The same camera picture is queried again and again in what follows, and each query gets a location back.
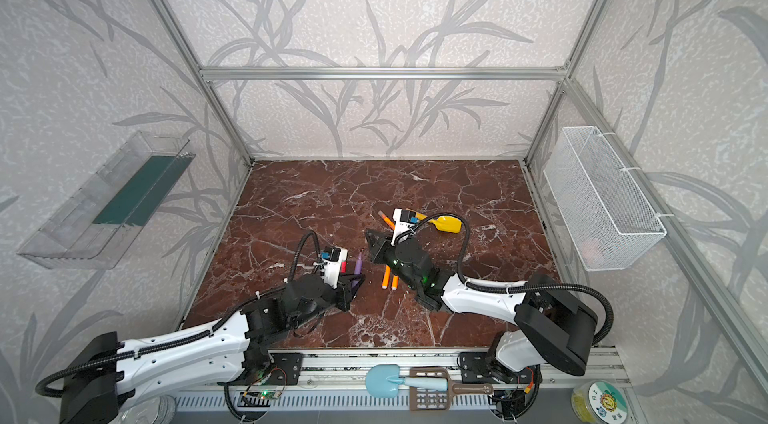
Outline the purple marker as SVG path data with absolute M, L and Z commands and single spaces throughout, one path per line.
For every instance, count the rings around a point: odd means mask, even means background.
M 356 259 L 356 263 L 354 266 L 354 275 L 360 275 L 362 271 L 362 264 L 363 264 L 363 251 L 360 251 L 358 253 L 358 257 Z

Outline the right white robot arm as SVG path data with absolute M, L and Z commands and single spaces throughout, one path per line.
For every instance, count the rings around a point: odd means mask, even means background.
M 585 285 L 558 283 L 545 274 L 499 283 L 469 279 L 433 263 L 413 237 L 367 230 L 375 264 L 384 264 L 430 311 L 476 314 L 511 323 L 489 347 L 490 364 L 510 372 L 548 364 L 582 376 L 591 349 L 608 336 L 615 314 L 610 301 Z

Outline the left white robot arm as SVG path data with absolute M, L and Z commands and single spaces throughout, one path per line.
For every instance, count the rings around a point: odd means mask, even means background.
M 305 274 L 189 329 L 125 341 L 115 332 L 101 334 L 35 391 L 59 400 L 62 423 L 108 423 L 176 390 L 252 383 L 272 369 L 275 344 L 332 309 L 349 310 L 363 281 L 343 274 L 331 285 L 319 274 Z

